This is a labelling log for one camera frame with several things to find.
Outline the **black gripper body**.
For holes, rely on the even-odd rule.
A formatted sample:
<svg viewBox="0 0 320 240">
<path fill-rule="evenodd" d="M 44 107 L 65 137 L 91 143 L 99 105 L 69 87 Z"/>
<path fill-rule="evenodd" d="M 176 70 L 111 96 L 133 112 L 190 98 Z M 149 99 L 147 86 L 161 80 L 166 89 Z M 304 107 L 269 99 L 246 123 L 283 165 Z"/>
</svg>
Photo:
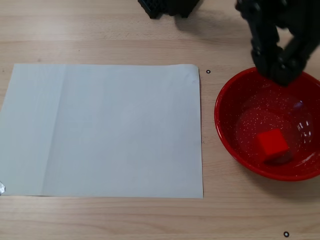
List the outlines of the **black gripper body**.
<svg viewBox="0 0 320 240">
<path fill-rule="evenodd" d="M 320 36 L 320 2 L 318 0 L 263 0 L 264 16 L 294 36 Z"/>
</svg>

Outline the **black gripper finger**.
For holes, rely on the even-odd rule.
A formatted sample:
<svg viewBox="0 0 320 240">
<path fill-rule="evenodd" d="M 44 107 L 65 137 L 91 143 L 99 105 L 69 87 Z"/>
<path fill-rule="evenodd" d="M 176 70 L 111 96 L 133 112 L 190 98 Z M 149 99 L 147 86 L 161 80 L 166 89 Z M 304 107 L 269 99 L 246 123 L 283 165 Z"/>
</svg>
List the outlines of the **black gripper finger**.
<svg viewBox="0 0 320 240">
<path fill-rule="evenodd" d="M 281 48 L 272 8 L 274 3 L 267 0 L 238 0 L 235 9 L 247 21 L 252 39 L 251 56 L 258 72 L 271 77 L 272 66 L 276 63 Z"/>
<path fill-rule="evenodd" d="M 293 37 L 272 65 L 271 79 L 281 86 L 288 86 L 302 74 L 310 56 L 319 44 L 318 34 Z"/>
</svg>

